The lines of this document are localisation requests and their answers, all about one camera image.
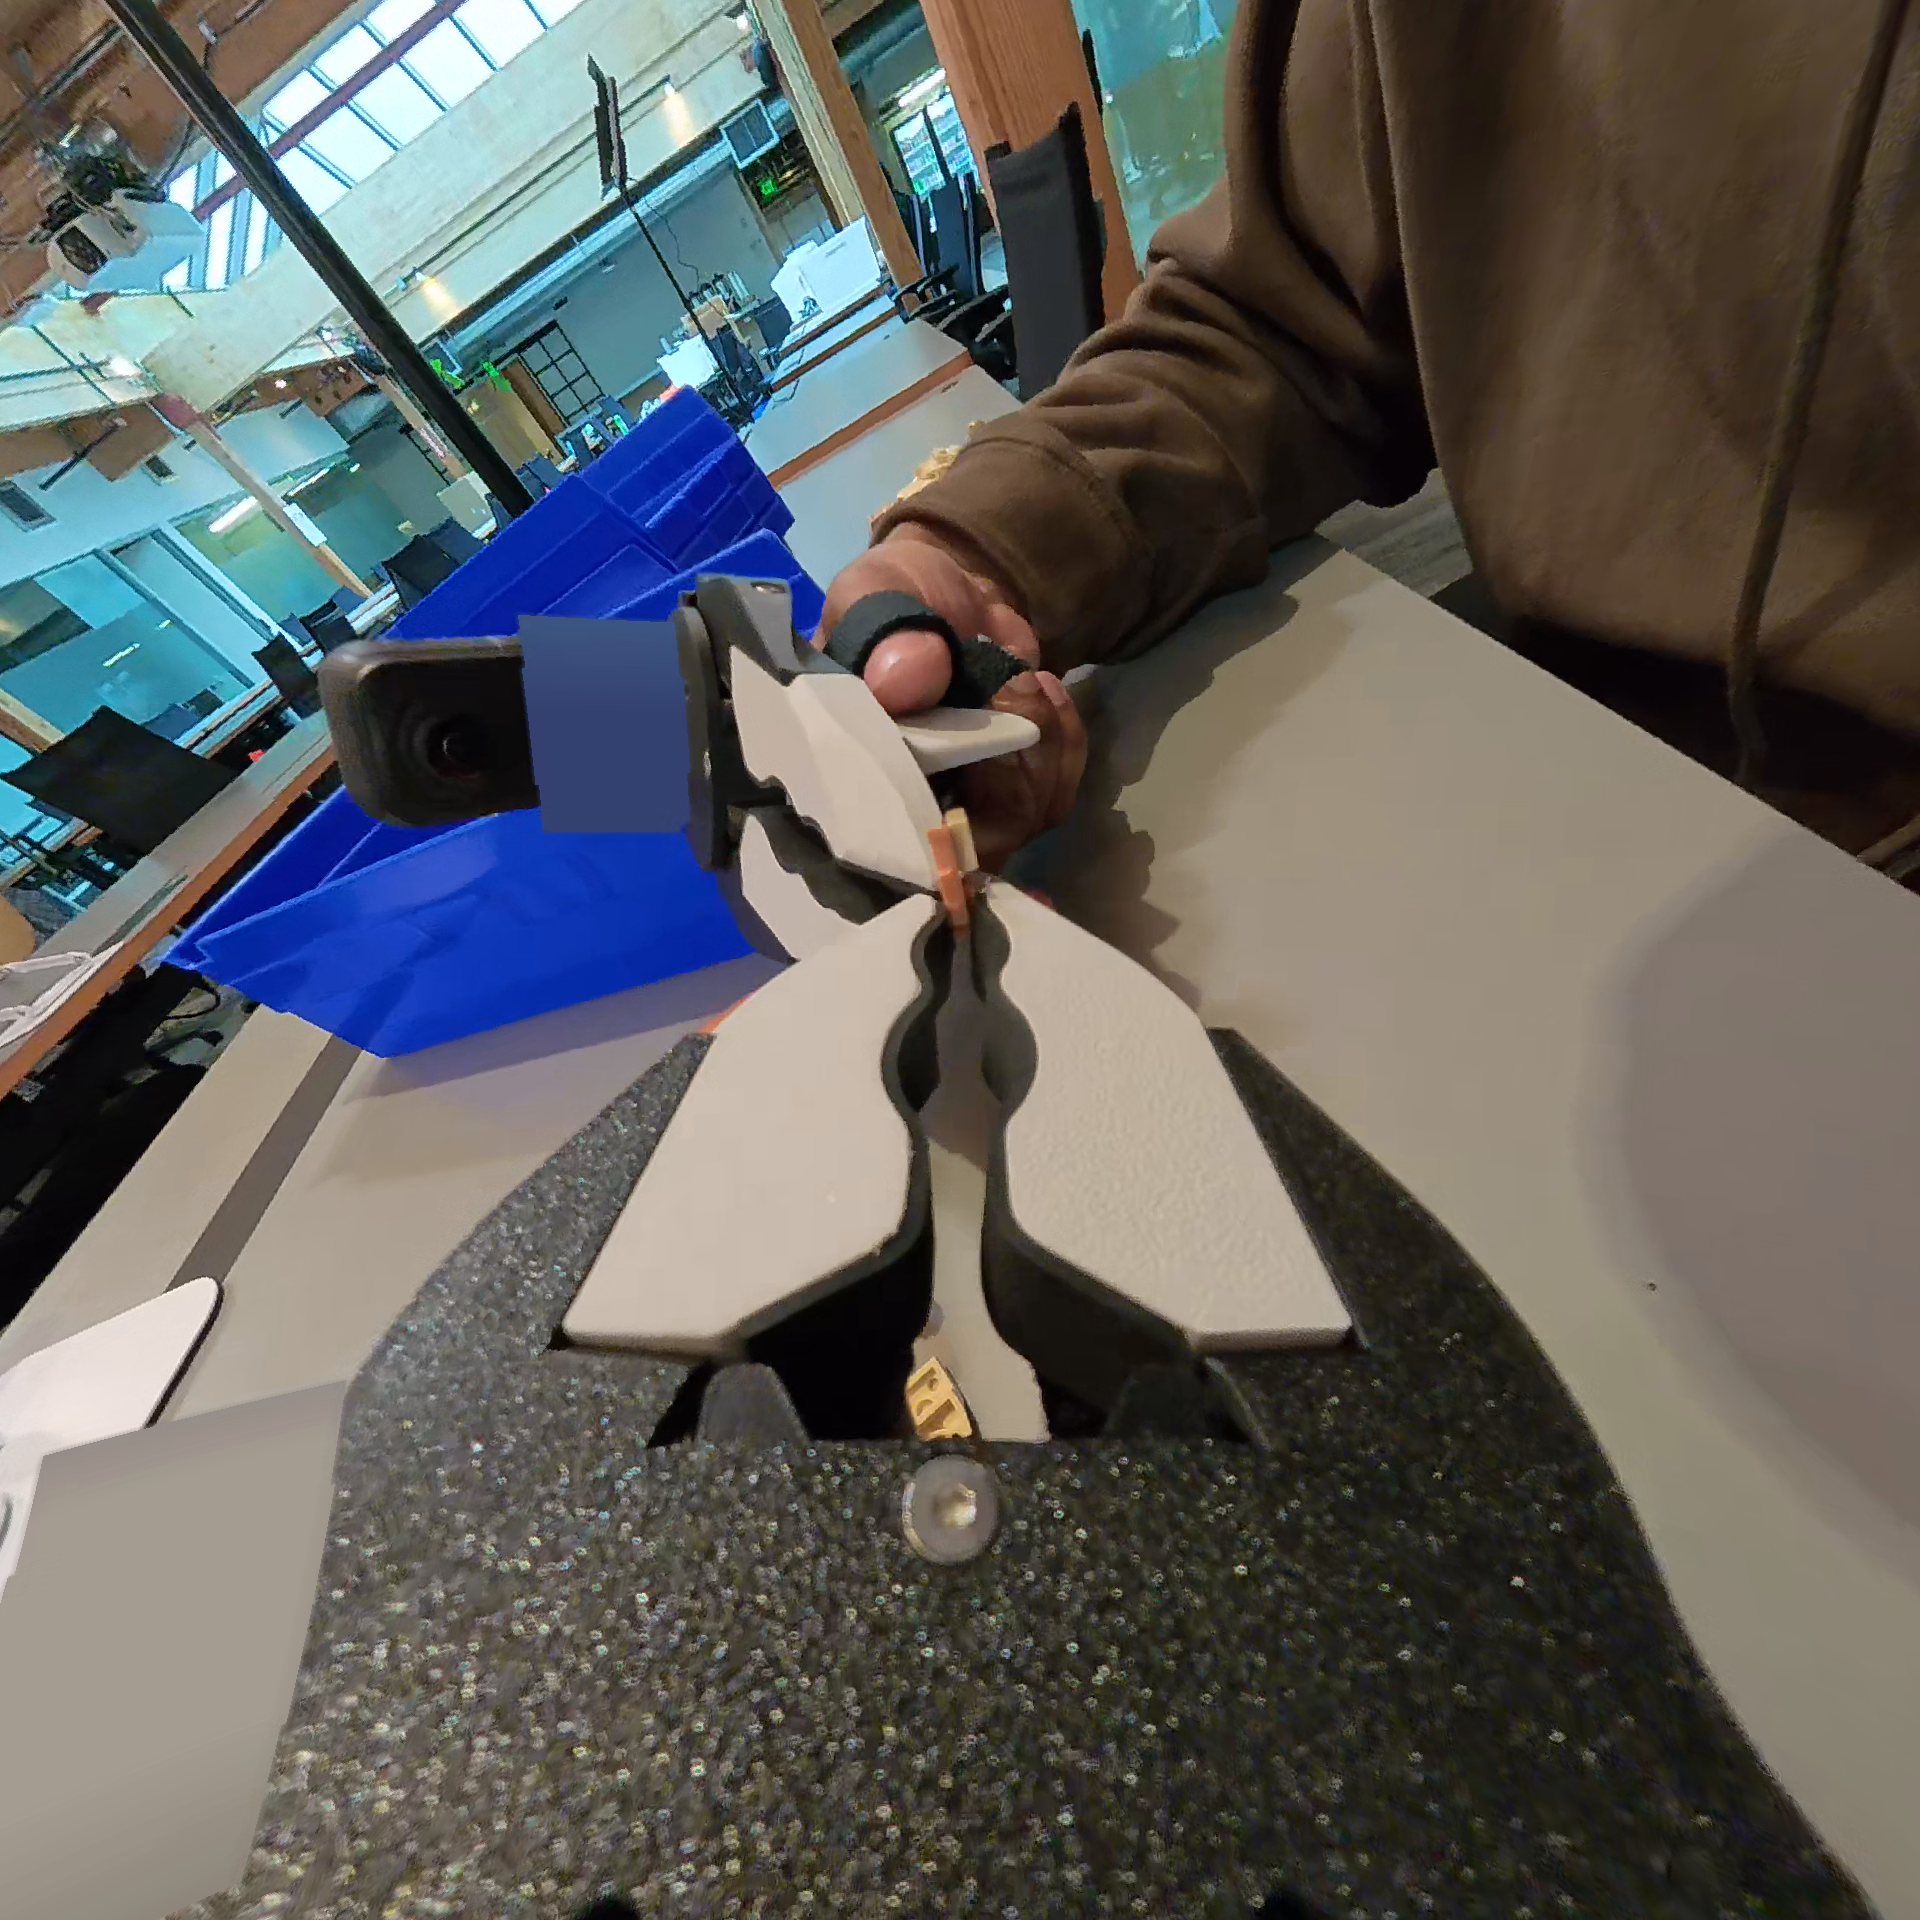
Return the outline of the tall black chair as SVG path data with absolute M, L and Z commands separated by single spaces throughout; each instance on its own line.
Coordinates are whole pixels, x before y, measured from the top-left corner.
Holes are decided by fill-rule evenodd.
M 1088 167 L 1082 104 L 1032 146 L 985 158 L 1002 239 L 1020 399 L 1035 399 L 1105 323 L 1105 214 Z

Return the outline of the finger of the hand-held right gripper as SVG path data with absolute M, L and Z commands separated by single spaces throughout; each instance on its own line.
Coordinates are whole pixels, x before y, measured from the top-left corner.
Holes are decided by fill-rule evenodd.
M 932 891 L 929 835 L 945 823 L 931 779 L 1026 751 L 1040 730 L 996 709 L 936 709 L 902 722 L 862 678 L 830 664 L 779 678 L 731 658 L 731 707 L 742 762 L 852 870 Z
M 905 899 L 890 879 L 852 870 L 800 818 L 740 818 L 737 925 L 757 954 L 800 963 Z

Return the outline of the grey desk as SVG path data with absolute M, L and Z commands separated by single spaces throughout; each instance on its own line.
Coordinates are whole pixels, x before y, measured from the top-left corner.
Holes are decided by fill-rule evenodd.
M 1916 1915 L 1916 899 L 1302 546 L 1094 678 L 1040 886 L 1347 1130 L 1520 1309 L 1768 1762 Z M 4 1332 L 225 1309 L 57 1455 L 4 1597 L 4 1915 L 240 1878 L 345 1380 L 434 1261 L 758 963 L 395 1062 L 259 1015 Z

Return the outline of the wooden column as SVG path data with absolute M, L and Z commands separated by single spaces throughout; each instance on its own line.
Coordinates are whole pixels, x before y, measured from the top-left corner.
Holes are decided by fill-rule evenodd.
M 972 151 L 1032 146 L 1054 130 L 1069 102 L 1088 133 L 1088 170 L 1107 227 L 1102 299 L 1115 319 L 1138 287 L 1141 269 L 1121 204 L 1114 156 L 1102 125 L 1082 30 L 1069 2 L 923 2 L 936 54 Z

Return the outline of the black office chair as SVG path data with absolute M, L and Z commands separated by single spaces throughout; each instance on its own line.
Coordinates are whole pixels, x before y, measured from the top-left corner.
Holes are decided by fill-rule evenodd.
M 132 856 L 154 854 L 237 776 L 236 768 L 106 707 L 2 773 L 19 792 L 94 828 Z

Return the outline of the person's right hand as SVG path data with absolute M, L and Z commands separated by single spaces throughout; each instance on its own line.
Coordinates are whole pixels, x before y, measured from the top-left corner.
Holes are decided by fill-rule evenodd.
M 1026 671 L 996 691 L 995 709 L 1034 725 L 1038 741 L 1020 754 L 976 762 L 955 776 L 981 867 L 1009 872 L 1026 848 L 1073 814 L 1088 768 L 1083 714 L 1068 686 L 1043 668 L 1040 640 L 1006 589 L 920 526 L 894 527 L 833 579 L 817 643 L 825 644 L 852 603 L 878 591 L 910 597 L 955 632 L 988 637 L 1026 660 Z

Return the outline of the black light stand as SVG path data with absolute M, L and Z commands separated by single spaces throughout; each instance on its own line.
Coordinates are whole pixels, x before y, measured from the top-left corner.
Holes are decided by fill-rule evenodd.
M 705 346 L 710 342 L 710 333 L 700 323 L 696 304 L 688 294 L 688 287 L 682 286 L 678 277 L 668 268 L 665 253 L 660 252 L 652 227 L 645 221 L 641 205 L 634 195 L 634 180 L 629 172 L 629 156 L 626 156 L 626 140 L 621 130 L 619 102 L 617 102 L 617 84 L 613 82 L 611 72 L 589 54 L 585 60 L 585 70 L 592 82 L 592 140 L 595 140 L 595 158 L 596 158 L 596 175 L 600 175 L 600 191 L 602 196 L 614 196 L 619 205 L 629 213 L 630 224 L 645 239 L 645 247 L 654 253 L 660 274 L 665 277 L 668 286 L 675 293 L 675 299 L 682 307 L 684 319 L 690 326 L 690 333 L 701 340 Z

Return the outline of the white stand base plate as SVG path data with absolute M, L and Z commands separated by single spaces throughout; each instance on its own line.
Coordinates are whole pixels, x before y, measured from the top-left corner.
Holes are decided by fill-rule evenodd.
M 16 1551 L 49 1455 L 154 1422 L 225 1301 L 214 1277 L 150 1301 L 21 1360 L 2 1375 L 2 1548 Z

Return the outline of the white ceiling device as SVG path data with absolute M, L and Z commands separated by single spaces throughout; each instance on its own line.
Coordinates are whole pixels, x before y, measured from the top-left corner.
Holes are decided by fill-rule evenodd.
M 179 204 L 106 118 L 66 130 L 38 154 L 37 245 L 80 294 L 157 293 L 204 250 L 204 224 Z

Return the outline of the brown-edged long desk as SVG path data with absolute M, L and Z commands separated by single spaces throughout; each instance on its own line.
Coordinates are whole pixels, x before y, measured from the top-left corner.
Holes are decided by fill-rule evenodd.
M 2 1095 L 11 1095 L 136 972 L 169 943 L 289 821 L 331 779 L 326 719 L 301 719 L 237 779 L 106 890 L 44 948 L 94 964 L 33 1031 L 2 1044 Z
M 923 319 L 883 317 L 794 368 L 740 434 L 779 490 L 921 399 L 955 398 L 963 426 L 1014 412 L 1017 398 L 966 348 Z

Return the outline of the black floor lamp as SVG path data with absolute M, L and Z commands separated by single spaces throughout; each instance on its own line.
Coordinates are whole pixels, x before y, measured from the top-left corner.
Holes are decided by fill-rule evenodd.
M 486 432 L 468 419 L 442 374 L 395 319 L 394 310 L 384 307 L 372 284 L 357 269 L 324 221 L 296 191 L 277 159 L 252 133 L 246 118 L 221 93 L 202 67 L 202 60 L 188 50 L 185 38 L 168 22 L 161 7 L 155 2 L 108 2 L 106 8 L 120 30 L 155 67 L 168 88 L 174 91 L 181 108 L 206 133 L 208 141 L 228 158 L 236 173 L 240 173 L 244 184 L 256 195 L 256 200 L 274 218 L 307 266 L 333 293 L 363 342 L 394 372 L 403 394 L 430 416 L 444 440 L 459 453 L 486 492 L 494 494 L 499 508 L 509 518 L 528 512 L 534 498 L 520 480 L 515 466 L 494 448 Z

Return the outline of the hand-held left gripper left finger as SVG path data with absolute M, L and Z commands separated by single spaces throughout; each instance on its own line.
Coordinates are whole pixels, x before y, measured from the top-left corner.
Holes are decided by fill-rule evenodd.
M 910 1352 L 931 1309 L 921 1108 L 952 958 L 947 911 L 912 896 L 742 998 L 708 1036 L 562 1334 L 745 1356 L 828 1327 Z

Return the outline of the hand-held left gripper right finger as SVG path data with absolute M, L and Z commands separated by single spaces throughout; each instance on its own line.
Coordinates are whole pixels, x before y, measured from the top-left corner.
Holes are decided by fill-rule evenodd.
M 1354 1319 L 1196 1011 L 1034 896 L 974 924 L 981 1277 L 1032 1360 L 1333 1349 Z

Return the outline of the person's right forearm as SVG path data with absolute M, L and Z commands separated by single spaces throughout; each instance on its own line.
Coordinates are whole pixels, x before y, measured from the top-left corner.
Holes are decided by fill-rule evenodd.
M 1416 357 L 1393 224 L 1213 196 L 1058 381 L 883 516 L 867 562 L 952 562 L 955 584 L 910 591 L 1012 611 L 1049 670 L 1137 655 L 1275 546 L 1426 480 Z

